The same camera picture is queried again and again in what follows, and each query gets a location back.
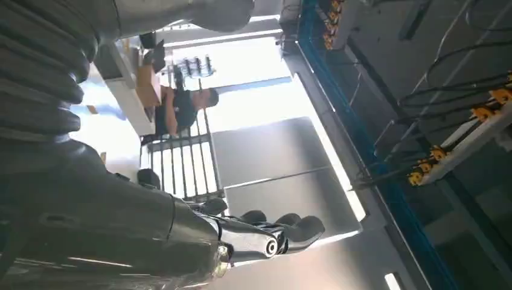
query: floor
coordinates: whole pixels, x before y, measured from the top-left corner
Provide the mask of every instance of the floor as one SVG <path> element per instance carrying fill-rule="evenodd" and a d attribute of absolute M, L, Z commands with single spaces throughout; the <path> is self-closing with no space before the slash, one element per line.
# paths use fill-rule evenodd
<path fill-rule="evenodd" d="M 106 167 L 136 181 L 140 163 L 140 140 L 95 65 L 87 81 L 80 84 L 85 95 L 80 105 L 71 106 L 82 127 L 71 133 L 75 140 L 105 156 Z"/>

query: metal rack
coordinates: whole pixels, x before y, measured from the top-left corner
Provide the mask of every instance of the metal rack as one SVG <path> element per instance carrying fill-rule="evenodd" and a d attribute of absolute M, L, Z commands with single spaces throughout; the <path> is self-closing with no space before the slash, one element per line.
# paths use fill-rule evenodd
<path fill-rule="evenodd" d="M 157 143 L 148 144 L 145 149 L 150 168 L 153 171 L 156 169 L 160 176 L 162 190 L 186 201 L 204 202 L 210 198 L 225 198 L 206 110 L 202 115 L 204 117 L 197 118 L 193 124 L 194 129 L 180 132 L 177 137 L 161 137 Z"/>

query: blue cable tray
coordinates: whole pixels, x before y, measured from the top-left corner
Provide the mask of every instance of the blue cable tray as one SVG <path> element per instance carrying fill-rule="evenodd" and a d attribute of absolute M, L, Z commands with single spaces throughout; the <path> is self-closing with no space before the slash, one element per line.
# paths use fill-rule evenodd
<path fill-rule="evenodd" d="M 325 50 L 325 48 L 315 46 L 318 42 L 316 40 L 322 37 L 324 31 L 324 22 L 316 12 L 317 2 L 318 0 L 303 0 L 302 2 L 298 33 L 299 46 L 327 97 L 336 108 L 336 114 L 347 128 L 348 136 L 364 164 L 368 166 L 378 163 L 380 160 L 374 154 L 373 142 L 362 125 L 363 123 L 348 104 L 347 98 L 328 69 L 325 57 L 322 56 L 321 50 Z M 383 164 L 372 166 L 372 173 L 375 175 L 387 172 L 388 169 Z M 407 204 L 404 193 L 398 184 L 386 182 L 378 185 L 377 188 L 431 288 L 434 290 L 458 289 L 450 271 L 425 236 L 420 221 Z"/>

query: black t-shirt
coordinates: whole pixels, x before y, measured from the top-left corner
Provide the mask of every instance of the black t-shirt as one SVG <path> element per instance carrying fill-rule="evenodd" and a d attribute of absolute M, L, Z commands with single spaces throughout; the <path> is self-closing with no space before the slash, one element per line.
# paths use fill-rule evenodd
<path fill-rule="evenodd" d="M 155 135 L 168 134 L 167 126 L 165 125 L 165 104 L 167 97 L 162 100 L 162 105 L 155 109 Z M 192 104 L 190 91 L 174 91 L 174 114 L 178 122 L 177 133 L 188 129 L 194 124 L 197 118 L 197 111 Z"/>

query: railing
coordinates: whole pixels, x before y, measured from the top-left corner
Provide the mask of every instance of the railing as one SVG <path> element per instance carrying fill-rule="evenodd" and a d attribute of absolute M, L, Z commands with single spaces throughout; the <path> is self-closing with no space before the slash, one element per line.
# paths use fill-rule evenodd
<path fill-rule="evenodd" d="M 206 110 L 177 137 L 163 136 L 142 148 L 141 168 L 151 168 L 161 190 L 186 201 L 225 198 Z"/>

